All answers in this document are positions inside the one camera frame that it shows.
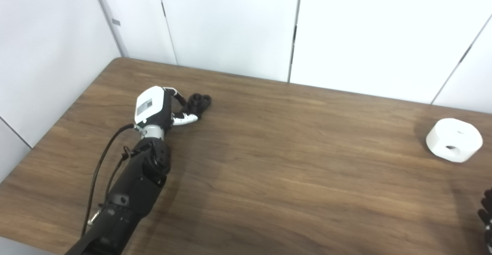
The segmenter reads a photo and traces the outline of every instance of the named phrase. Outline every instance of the black cable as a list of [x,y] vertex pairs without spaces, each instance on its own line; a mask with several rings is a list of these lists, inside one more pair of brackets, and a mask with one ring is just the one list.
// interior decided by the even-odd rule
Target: black cable
[[108,194],[109,194],[109,189],[111,188],[111,183],[113,182],[113,178],[115,177],[116,173],[118,172],[118,169],[120,169],[121,164],[126,160],[125,157],[121,157],[121,159],[118,161],[118,164],[116,164],[115,169],[113,170],[113,173],[111,174],[111,177],[109,178],[108,185],[106,185],[106,192],[104,192],[104,204],[108,204]]
[[118,131],[116,131],[116,133],[113,135],[113,137],[109,140],[108,144],[106,145],[106,148],[104,149],[104,151],[101,154],[99,162],[97,162],[97,165],[95,167],[94,174],[93,174],[93,180],[91,182],[91,189],[89,191],[89,199],[88,199],[88,204],[87,204],[86,217],[84,218],[84,223],[82,226],[82,233],[81,233],[82,236],[84,236],[84,234],[86,233],[86,230],[87,230],[87,222],[89,220],[89,215],[91,214],[92,200],[93,200],[93,196],[94,196],[95,181],[97,179],[97,174],[99,173],[99,169],[101,168],[102,161],[104,160],[104,157],[106,157],[106,153],[108,153],[109,147],[111,146],[113,141],[116,139],[116,137],[118,137],[118,135],[121,134],[121,132],[128,130],[128,129],[132,129],[133,127],[134,127],[134,124],[130,123],[128,125],[125,125],[124,127],[121,127],[120,129],[118,129]]

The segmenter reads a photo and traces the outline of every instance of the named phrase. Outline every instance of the wooden table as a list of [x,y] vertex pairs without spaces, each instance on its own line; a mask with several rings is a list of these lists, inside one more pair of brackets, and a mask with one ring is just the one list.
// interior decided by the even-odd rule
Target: wooden table
[[[113,61],[0,185],[0,236],[66,252],[102,149],[153,85],[213,104],[167,135],[173,167],[127,255],[484,252],[476,211],[492,186],[492,115],[131,59]],[[447,117],[482,132],[464,164],[425,146]],[[115,141],[95,203],[138,139]]]

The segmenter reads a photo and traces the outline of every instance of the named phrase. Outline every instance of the black robotic arm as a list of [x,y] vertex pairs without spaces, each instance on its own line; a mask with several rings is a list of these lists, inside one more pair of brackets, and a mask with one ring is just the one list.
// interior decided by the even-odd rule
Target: black robotic arm
[[[171,112],[171,97],[183,106],[180,112]],[[100,210],[88,221],[91,228],[85,232],[84,224],[81,238],[65,255],[120,255],[123,252],[140,220],[152,210],[171,170],[165,134],[174,125],[199,120],[210,104],[208,95],[196,93],[186,102],[174,88],[157,86],[137,98],[133,127],[142,139],[123,154],[122,160],[130,158],[128,165],[107,193]]]

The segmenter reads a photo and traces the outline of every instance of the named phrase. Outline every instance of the robotic arm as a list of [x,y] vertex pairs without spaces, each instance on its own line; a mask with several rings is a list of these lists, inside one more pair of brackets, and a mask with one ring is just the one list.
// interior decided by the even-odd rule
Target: robotic arm
[[[183,109],[171,112],[171,97]],[[65,255],[120,255],[133,231],[159,197],[171,170],[165,134],[174,125],[201,118],[211,104],[208,95],[186,99],[174,88],[154,86],[137,98],[134,128],[142,139],[128,152],[130,162],[115,182],[101,209],[88,221],[91,228]]]

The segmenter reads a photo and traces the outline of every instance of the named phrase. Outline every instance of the black connector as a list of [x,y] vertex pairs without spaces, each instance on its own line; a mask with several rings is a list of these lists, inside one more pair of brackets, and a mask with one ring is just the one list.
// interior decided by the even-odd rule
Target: black connector
[[210,106],[212,99],[209,95],[201,95],[199,93],[192,94],[188,103],[181,109],[180,113],[192,113],[198,117],[202,118],[202,113]]

